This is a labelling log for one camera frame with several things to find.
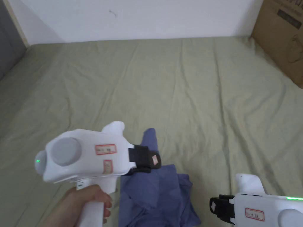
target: green led strip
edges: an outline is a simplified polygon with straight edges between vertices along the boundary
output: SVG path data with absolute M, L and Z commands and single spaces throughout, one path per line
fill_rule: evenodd
M 296 197 L 286 197 L 289 200 L 303 200 L 303 198 L 296 198 Z

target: black strap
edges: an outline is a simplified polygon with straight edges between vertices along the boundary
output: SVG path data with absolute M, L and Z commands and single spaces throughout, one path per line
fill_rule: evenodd
M 219 195 L 219 197 L 213 197 L 209 200 L 209 208 L 213 214 L 216 214 L 218 218 L 222 221 L 233 224 L 230 221 L 230 218 L 235 218 L 235 206 L 234 204 L 229 203 L 230 199 L 233 199 L 235 196 L 230 195 Z
M 150 151 L 147 146 L 135 145 L 128 149 L 129 161 L 136 163 L 137 168 L 131 169 L 126 175 L 136 172 L 150 173 L 152 169 L 161 168 L 161 157 L 155 151 Z

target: gray door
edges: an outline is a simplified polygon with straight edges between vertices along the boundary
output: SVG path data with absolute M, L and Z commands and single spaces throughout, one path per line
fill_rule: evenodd
M 0 0 L 0 79 L 22 58 L 26 47 Z

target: blue cloth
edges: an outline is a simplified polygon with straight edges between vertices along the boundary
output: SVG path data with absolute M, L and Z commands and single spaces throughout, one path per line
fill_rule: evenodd
M 144 132 L 141 145 L 159 152 L 155 129 Z M 190 201 L 191 187 L 189 176 L 177 174 L 174 165 L 122 176 L 119 227 L 199 225 Z

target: mattress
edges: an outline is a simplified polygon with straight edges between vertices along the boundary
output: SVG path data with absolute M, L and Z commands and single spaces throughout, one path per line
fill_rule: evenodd
M 134 144 L 156 129 L 163 164 L 193 182 L 201 226 L 229 226 L 209 198 L 237 193 L 236 173 L 303 197 L 303 90 L 251 38 L 34 45 L 0 82 L 0 99 L 2 226 L 40 226 L 72 186 L 36 174 L 49 140 L 115 120 Z M 112 197 L 107 226 L 118 225 Z

